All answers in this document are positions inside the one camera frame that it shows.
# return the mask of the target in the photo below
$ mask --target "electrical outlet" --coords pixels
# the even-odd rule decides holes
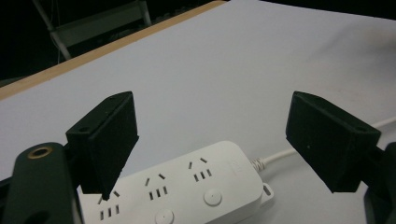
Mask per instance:
[[[235,223],[274,197],[236,144],[219,142],[80,194],[86,223]]]

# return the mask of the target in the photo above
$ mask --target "white power cord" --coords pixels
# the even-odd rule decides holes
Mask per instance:
[[[382,128],[384,126],[387,126],[393,122],[396,121],[396,117],[390,118],[390,119],[384,119],[381,120],[377,123],[372,124],[371,126],[379,129]],[[265,168],[267,168],[268,164],[273,162],[273,161],[278,161],[282,158],[288,157],[289,155],[295,154],[297,153],[297,151],[294,148],[289,148],[283,151],[280,151],[272,156],[266,157],[266,158],[258,158],[256,160],[251,161],[251,164],[253,165],[253,168],[257,171],[257,172],[261,172],[263,171]]]

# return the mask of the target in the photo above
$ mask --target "white table surface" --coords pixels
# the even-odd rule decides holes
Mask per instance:
[[[121,176],[230,140],[250,159],[289,148],[294,91],[374,123],[396,115],[396,21],[231,1],[0,102],[0,179],[107,96],[133,91],[140,140]],[[380,147],[396,140],[383,129]],[[364,223],[362,184],[331,194],[298,156],[262,173],[276,201],[243,223]]]

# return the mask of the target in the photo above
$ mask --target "chair leg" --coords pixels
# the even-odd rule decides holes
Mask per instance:
[[[149,17],[149,8],[146,0],[138,0],[140,13],[142,13],[143,21],[145,22],[146,26],[151,25],[151,18]]]
[[[53,27],[52,23],[50,22],[50,19],[47,16],[46,11],[41,6],[40,0],[33,0],[33,3],[35,4],[35,8],[37,9],[37,11],[40,14],[41,18],[43,19],[44,23],[46,23],[47,29],[49,30],[50,35],[52,36],[53,40],[55,41],[58,49],[64,55],[64,58],[66,60],[71,59],[72,57],[70,56],[69,51],[67,50],[66,46],[64,45],[64,42],[62,42],[61,38],[58,36],[58,33],[56,33],[56,29]]]
[[[67,50],[67,47],[64,45],[64,42],[62,42],[61,38],[58,36],[58,33],[56,33],[56,31],[52,31],[50,32],[50,35],[52,36],[53,40],[55,41],[56,45],[58,46],[58,49],[61,51],[64,58],[66,60],[70,60],[72,56]]]

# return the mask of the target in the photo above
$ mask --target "table edge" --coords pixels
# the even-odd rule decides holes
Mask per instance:
[[[125,47],[131,43],[134,43],[137,40],[145,38],[149,35],[153,35],[161,30],[164,30],[168,27],[186,21],[194,16],[197,16],[201,13],[204,13],[214,7],[218,7],[222,4],[226,3],[225,1],[213,1],[207,3],[203,6],[194,8],[190,11],[177,15],[169,20],[159,22],[154,24],[144,30],[138,31],[134,34],[127,35],[124,38],[111,42],[107,45],[104,45],[98,49],[93,49],[87,53],[77,56],[69,61],[64,63],[57,64],[51,68],[33,74],[29,77],[23,78],[11,84],[8,84],[2,88],[0,88],[0,101],[4,100],[10,96],[13,96],[19,92],[26,91],[38,84],[51,80],[54,77],[60,76],[70,70],[73,70],[79,66],[82,66],[85,63],[91,62],[95,59],[98,59],[110,52],[113,52],[117,49]]]

